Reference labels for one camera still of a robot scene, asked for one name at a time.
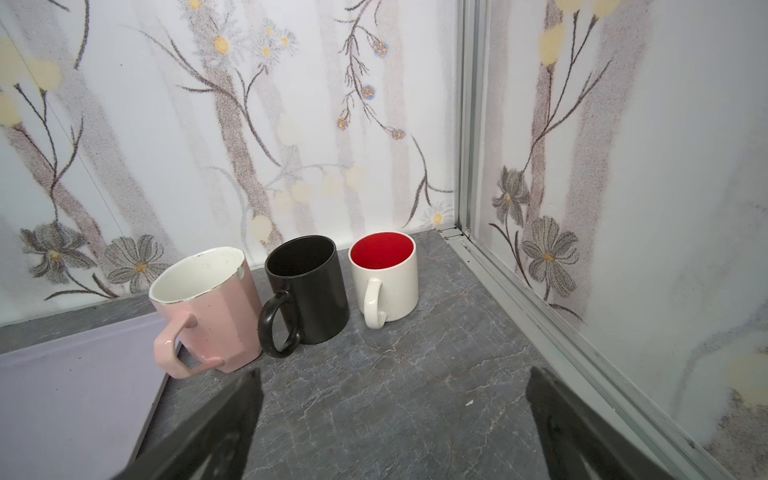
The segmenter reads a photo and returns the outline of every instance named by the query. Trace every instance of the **yellow flower center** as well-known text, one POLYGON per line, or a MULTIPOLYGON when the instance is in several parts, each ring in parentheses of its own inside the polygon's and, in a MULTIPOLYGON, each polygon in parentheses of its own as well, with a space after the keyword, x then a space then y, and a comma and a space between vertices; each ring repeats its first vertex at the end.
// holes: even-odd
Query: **yellow flower center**
POLYGON ((230 50, 230 41, 224 37, 217 37, 214 40, 214 47, 222 55, 226 54, 230 50))

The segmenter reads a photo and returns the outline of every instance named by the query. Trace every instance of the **pink mug handle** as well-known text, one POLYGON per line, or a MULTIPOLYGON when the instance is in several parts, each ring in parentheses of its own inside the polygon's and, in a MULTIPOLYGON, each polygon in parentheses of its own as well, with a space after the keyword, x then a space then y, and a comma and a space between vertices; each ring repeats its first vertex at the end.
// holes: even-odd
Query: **pink mug handle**
POLYGON ((154 340, 154 359, 168 375, 175 379, 186 379, 192 375, 215 369, 224 364, 224 359, 212 358, 189 369, 176 357, 176 337, 181 330, 197 325, 197 319, 191 313, 178 313, 168 322, 160 335, 154 340))

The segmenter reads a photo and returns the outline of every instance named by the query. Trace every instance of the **wall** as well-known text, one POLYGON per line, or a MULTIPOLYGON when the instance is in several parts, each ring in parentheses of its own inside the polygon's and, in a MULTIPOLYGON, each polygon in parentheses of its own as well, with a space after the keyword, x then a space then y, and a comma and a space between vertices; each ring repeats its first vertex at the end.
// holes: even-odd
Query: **wall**
POLYGON ((4 0, 0 324, 451 224, 457 5, 4 0))
POLYGON ((765 478, 768 4, 491 9, 477 240, 737 478, 765 478))

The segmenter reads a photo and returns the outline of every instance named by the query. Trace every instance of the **ceramic cup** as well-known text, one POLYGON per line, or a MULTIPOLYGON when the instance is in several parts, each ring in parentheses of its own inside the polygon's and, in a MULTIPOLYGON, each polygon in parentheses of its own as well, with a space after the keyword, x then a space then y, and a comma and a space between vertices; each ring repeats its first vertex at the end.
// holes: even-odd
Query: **ceramic cup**
POLYGON ((349 249, 357 304, 366 325, 380 329, 408 315, 419 302, 416 242, 400 232, 381 232, 349 249))
POLYGON ((218 247, 180 260, 152 283, 149 299, 168 325, 154 341, 154 358, 175 379, 217 368, 233 372, 261 353, 261 301, 242 250, 218 247), (176 357, 176 338, 201 364, 176 357))
POLYGON ((259 338, 268 355, 284 358, 300 343, 322 343, 342 331, 349 304, 333 240, 311 235, 285 242, 266 258, 264 269, 275 292, 259 316, 259 338), (280 350, 272 338, 278 309, 288 329, 280 350))

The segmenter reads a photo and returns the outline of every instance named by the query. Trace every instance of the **mug handle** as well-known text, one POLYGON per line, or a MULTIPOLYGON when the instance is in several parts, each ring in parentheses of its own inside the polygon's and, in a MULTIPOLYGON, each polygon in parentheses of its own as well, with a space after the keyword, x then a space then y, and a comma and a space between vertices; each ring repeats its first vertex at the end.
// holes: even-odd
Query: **mug handle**
POLYGON ((362 301, 362 314, 366 318, 366 325, 372 329, 380 329, 386 322, 386 312, 379 311, 379 290, 382 281, 378 278, 369 278, 366 287, 366 296, 362 301))
POLYGON ((290 293, 280 290, 264 303, 264 307, 262 307, 259 314, 259 343, 261 343, 261 348, 264 349, 267 355, 273 356, 276 359, 284 359, 293 353, 301 341, 297 325, 291 326, 291 331, 286 342, 283 344, 282 350, 277 349, 275 341, 272 339, 272 323, 275 320, 277 310, 288 300, 290 300, 290 293))
POLYGON ((189 369, 176 357, 176 337, 179 336, 181 330, 193 328, 196 325, 197 319, 191 313, 177 313, 154 340, 155 361, 168 375, 175 379, 186 379, 224 364, 224 359, 214 357, 193 369, 189 369))

